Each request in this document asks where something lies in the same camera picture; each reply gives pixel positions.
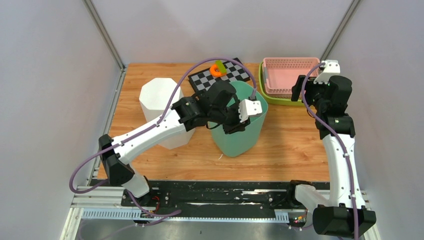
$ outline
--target green tray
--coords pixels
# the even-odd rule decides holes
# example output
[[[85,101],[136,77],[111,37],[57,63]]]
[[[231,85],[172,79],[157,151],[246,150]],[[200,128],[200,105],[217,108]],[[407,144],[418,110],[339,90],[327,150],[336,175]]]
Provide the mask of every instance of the green tray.
[[[259,64],[258,78],[259,78],[260,91],[265,101],[269,104],[275,104],[275,105],[304,106],[301,99],[299,99],[299,101],[291,101],[290,99],[287,99],[287,98],[278,98],[278,97],[268,96],[267,93],[264,91],[264,87],[263,87],[264,83],[262,82],[262,77],[263,77],[262,64],[263,62]]]

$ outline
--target white cylinder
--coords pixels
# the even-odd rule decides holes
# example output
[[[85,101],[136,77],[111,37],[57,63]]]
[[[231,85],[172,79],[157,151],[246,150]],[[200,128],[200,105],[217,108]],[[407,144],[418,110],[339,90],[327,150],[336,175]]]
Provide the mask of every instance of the white cylinder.
[[[165,110],[167,103],[174,91],[177,83],[172,78],[156,77],[143,85],[138,98],[146,121],[149,122],[159,117]],[[180,100],[183,95],[181,87],[178,88],[171,105]],[[161,145],[167,149],[174,149],[189,143],[195,129],[192,129],[184,134],[179,134],[161,142]]]

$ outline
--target white wall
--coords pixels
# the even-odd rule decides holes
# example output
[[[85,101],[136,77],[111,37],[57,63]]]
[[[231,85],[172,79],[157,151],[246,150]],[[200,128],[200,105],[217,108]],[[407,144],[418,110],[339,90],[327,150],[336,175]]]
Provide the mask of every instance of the white wall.
[[[94,0],[122,60],[321,57],[351,0]]]
[[[0,239],[56,240],[119,70],[81,0],[1,0],[0,33]]]
[[[364,0],[329,57],[353,81],[355,159],[383,240],[424,236],[422,9]]]

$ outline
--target metal frame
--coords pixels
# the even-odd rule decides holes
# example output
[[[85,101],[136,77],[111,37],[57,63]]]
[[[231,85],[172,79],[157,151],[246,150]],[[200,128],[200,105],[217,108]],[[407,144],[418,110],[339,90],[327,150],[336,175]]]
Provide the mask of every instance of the metal frame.
[[[88,186],[79,186],[78,190],[86,190]],[[272,189],[256,189],[255,192],[273,191]],[[123,187],[100,186],[86,194],[76,194],[66,219],[60,240],[74,240],[79,230],[82,219],[120,219],[120,220],[149,220],[140,218],[140,210],[133,206],[122,206]],[[326,199],[330,198],[329,190],[318,190]],[[361,191],[366,207],[369,208],[368,197]],[[152,211],[154,207],[145,207]],[[213,217],[170,217],[168,221],[177,222],[231,222],[231,223],[284,223],[289,215],[303,214],[303,209],[277,209],[276,218],[213,218]],[[368,230],[364,237],[366,240],[381,240],[376,226]]]
[[[352,0],[352,3],[350,4],[349,8],[347,9],[346,13],[343,16],[343,19],[341,20],[340,24],[338,25],[337,29],[335,30],[333,36],[331,37],[330,42],[328,43],[327,47],[324,50],[324,53],[321,56],[321,60],[326,60],[331,51],[333,50],[334,46],[336,45],[337,41],[339,40],[340,35],[343,33],[343,30],[346,28],[349,20],[352,18],[352,16],[355,13],[355,10],[359,6],[359,3],[361,3],[362,0]]]
[[[109,130],[111,129],[112,120],[114,119],[115,110],[117,109],[119,96],[121,94],[122,85],[124,83],[125,75],[127,74],[127,68],[124,68],[124,70],[121,72],[119,80],[117,82],[115,92],[113,95],[112,103],[110,105],[109,114],[107,115],[106,125],[104,126],[103,133],[107,134],[109,133]],[[99,167],[100,167],[100,157],[97,157],[95,159],[93,169],[91,170],[91,174],[88,179],[88,183],[91,182],[92,179],[97,179],[97,174],[99,173]]]
[[[107,48],[109,49],[110,53],[112,54],[113,58],[115,59],[116,64],[120,68],[121,72],[125,69],[125,64],[122,61],[116,47],[114,46],[114,43],[111,40],[111,37],[108,34],[108,31],[106,31],[105,25],[103,24],[102,20],[100,19],[99,14],[97,13],[96,7],[93,4],[92,0],[82,0],[85,7],[87,8],[88,13],[91,15],[94,24],[96,25],[98,31],[100,32],[101,36],[104,39],[104,42],[106,43]]]

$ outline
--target orange ring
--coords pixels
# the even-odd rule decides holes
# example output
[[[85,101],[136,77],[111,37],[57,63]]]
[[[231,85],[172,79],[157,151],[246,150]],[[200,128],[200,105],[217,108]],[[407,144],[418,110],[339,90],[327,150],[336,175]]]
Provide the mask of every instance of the orange ring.
[[[215,78],[219,78],[219,77],[223,77],[225,76],[224,73],[220,72],[220,70],[218,69],[218,66],[216,64],[212,65],[209,68],[209,72],[212,76],[214,76]]]

